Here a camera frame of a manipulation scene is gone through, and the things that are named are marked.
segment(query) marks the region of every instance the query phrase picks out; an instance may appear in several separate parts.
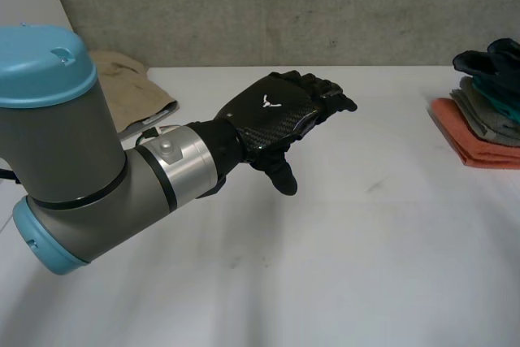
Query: small button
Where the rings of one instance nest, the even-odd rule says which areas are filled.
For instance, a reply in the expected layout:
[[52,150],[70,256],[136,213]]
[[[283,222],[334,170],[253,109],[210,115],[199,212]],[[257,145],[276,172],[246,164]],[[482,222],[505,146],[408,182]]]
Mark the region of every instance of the small button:
[[162,154],[172,154],[173,153],[173,144],[169,140],[162,140],[159,144],[159,149]]

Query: concrete wall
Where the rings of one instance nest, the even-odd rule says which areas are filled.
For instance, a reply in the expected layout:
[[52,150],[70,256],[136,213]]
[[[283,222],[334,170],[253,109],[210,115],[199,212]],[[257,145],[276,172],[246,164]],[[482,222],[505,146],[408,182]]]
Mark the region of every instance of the concrete wall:
[[92,48],[155,67],[450,64],[520,38],[520,0],[62,0]]

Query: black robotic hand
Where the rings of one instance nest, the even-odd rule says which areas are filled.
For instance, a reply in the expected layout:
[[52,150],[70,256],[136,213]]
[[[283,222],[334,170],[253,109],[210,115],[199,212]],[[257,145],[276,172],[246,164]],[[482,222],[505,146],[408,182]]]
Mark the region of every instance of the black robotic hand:
[[238,133],[242,162],[265,172],[282,194],[294,195],[297,182],[285,160],[290,145],[336,112],[357,108],[336,83],[296,71],[273,72],[233,98],[215,119],[227,120]]

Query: gray cloth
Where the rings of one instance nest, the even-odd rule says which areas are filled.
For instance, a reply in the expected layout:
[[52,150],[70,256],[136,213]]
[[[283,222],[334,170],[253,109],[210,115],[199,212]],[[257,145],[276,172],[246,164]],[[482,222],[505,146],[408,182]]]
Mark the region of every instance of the gray cloth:
[[473,88],[472,79],[464,77],[461,89],[451,96],[466,118],[475,135],[485,141],[506,146],[520,146],[520,126],[504,117]]

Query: light blue end cap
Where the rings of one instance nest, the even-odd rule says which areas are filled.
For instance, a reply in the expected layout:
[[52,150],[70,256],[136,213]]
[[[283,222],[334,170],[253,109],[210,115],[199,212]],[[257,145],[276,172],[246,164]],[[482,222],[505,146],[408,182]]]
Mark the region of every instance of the light blue end cap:
[[70,30],[0,27],[0,107],[58,105],[86,93],[97,78],[85,44]]
[[85,266],[84,262],[64,249],[40,224],[23,197],[13,209],[13,220],[18,232],[31,251],[54,274],[65,275],[76,268]]

